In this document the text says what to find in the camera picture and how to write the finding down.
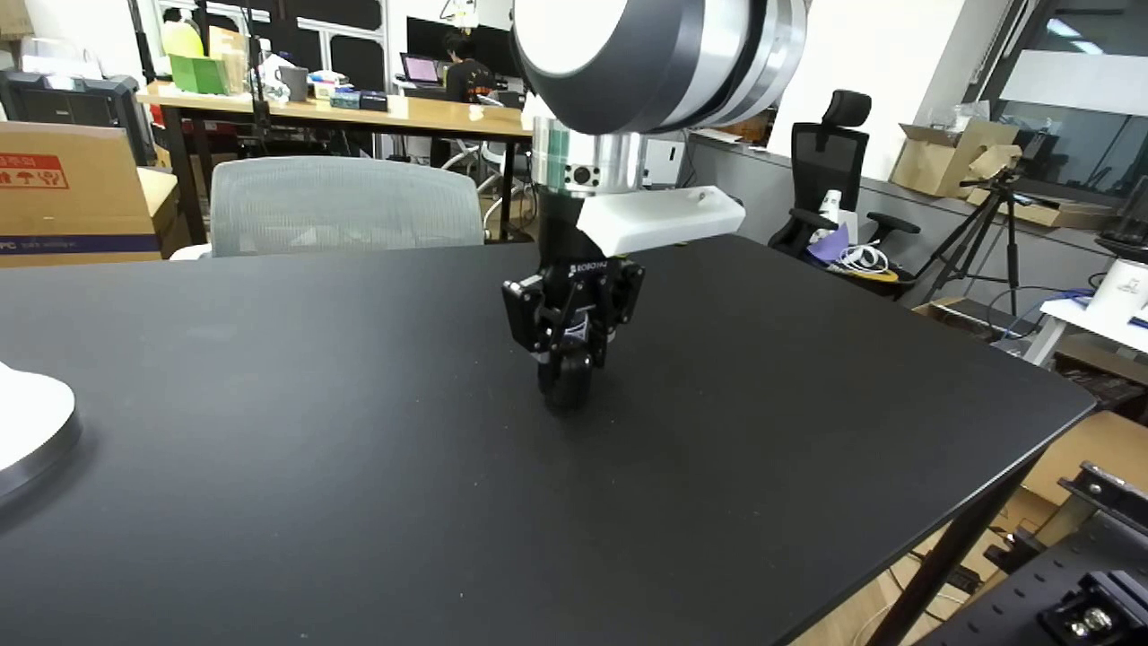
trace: person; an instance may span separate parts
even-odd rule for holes
[[[447,70],[447,100],[478,103],[479,95],[494,91],[495,76],[490,68],[474,60],[474,41],[461,33],[447,37],[447,53],[452,64]]]

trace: printed label on box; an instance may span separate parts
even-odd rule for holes
[[[68,177],[55,155],[0,153],[0,189],[67,188]]]

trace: black office chair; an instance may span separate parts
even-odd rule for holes
[[[856,127],[869,118],[872,99],[867,94],[837,89],[829,110],[821,123],[794,123],[792,133],[792,165],[794,204],[790,220],[769,239],[769,246],[793,257],[806,257],[809,236],[819,228],[836,229],[837,224],[819,215],[821,202],[829,190],[841,192],[840,208],[856,212],[861,192],[861,165],[864,162],[869,135]],[[870,212],[877,231],[869,239],[879,248],[893,231],[916,234],[921,227],[899,217]],[[895,281],[863,278],[851,273],[836,273],[874,293],[899,298],[914,282],[913,274],[890,260]]]

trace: gray wall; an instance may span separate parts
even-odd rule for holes
[[[683,179],[696,172],[693,185],[714,185],[745,203],[746,218],[740,235],[766,243],[770,235],[789,220],[789,209],[793,205],[793,179],[789,157],[770,153],[750,150],[744,145],[727,145],[701,137],[691,137]],[[858,211],[864,219],[869,212],[884,212],[921,226],[921,234],[909,235],[894,232],[883,244],[890,257],[909,271],[918,270],[929,255],[945,240],[974,207],[951,197],[937,199],[922,193],[906,190],[886,181],[861,180]],[[862,227],[862,239],[871,228]],[[1093,242],[1091,231],[1073,228],[1047,228],[1017,223],[1017,247],[1021,259],[1021,283],[1044,285],[1058,288],[1087,287],[1088,275],[1103,271],[1111,263],[1110,255]],[[982,252],[976,258],[975,273],[1007,275],[1008,235],[998,221],[990,231]],[[915,306],[922,302],[932,277],[939,270],[939,262],[929,274],[909,291],[901,304]],[[1006,289],[1006,285],[985,280],[962,280],[949,282],[939,296],[964,295],[983,303]],[[1048,291],[1027,289],[1019,291],[1021,312],[1046,297]],[[1008,297],[1001,298],[998,309],[1007,310]],[[1034,319],[1034,312],[1029,318]]]

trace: white desk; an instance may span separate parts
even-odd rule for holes
[[[1110,320],[1089,316],[1085,305],[1072,298],[1048,301],[1041,305],[1040,311],[1048,316],[1048,321],[1024,356],[1024,360],[1029,364],[1042,366],[1056,350],[1056,344],[1069,326],[1087,330],[1139,353],[1148,353],[1148,329],[1133,326],[1131,322],[1116,326]]]

